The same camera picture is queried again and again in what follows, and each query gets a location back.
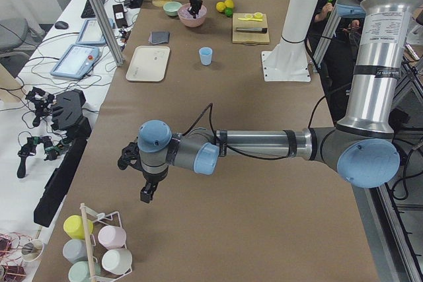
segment green bowl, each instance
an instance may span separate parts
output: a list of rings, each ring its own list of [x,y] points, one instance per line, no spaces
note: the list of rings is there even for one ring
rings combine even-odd
[[[163,10],[166,12],[166,15],[170,17],[176,17],[178,15],[178,9],[182,6],[178,1],[169,1],[163,6]]]

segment blue joint cap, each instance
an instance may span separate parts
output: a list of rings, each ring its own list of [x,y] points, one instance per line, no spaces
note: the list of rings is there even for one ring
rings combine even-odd
[[[172,138],[169,126],[161,120],[145,122],[138,131],[138,148],[147,153],[164,149]]]
[[[339,157],[339,175],[359,188],[376,188],[392,179],[398,171],[399,154],[384,139],[366,139],[347,148]]]
[[[197,152],[194,161],[194,172],[210,175],[216,167],[217,157],[219,156],[219,147],[207,142]]]
[[[360,6],[336,4],[336,13],[342,18],[364,18],[365,11]]]

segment pink cup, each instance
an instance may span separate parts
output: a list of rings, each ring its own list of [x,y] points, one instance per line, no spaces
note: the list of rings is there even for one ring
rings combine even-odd
[[[126,231],[122,227],[104,226],[98,232],[98,242],[107,250],[121,248],[126,241]]]

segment bowl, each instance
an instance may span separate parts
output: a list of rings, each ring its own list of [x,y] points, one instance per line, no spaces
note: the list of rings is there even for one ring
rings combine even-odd
[[[182,6],[178,1],[169,1],[163,6],[163,10],[166,12],[166,15],[170,17],[176,17],[178,15],[178,9]]]
[[[185,5],[181,6],[181,8],[179,8],[178,10],[179,20],[185,26],[189,28],[195,28],[197,26],[201,26],[206,19],[207,8],[202,5],[197,17],[193,18],[193,16],[188,12],[189,7],[190,7],[190,4],[186,3]]]

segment blue cup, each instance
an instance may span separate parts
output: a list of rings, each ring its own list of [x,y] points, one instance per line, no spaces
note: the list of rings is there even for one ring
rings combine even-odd
[[[210,65],[213,57],[213,50],[206,46],[204,48],[199,49],[198,53],[200,54],[201,64]]]

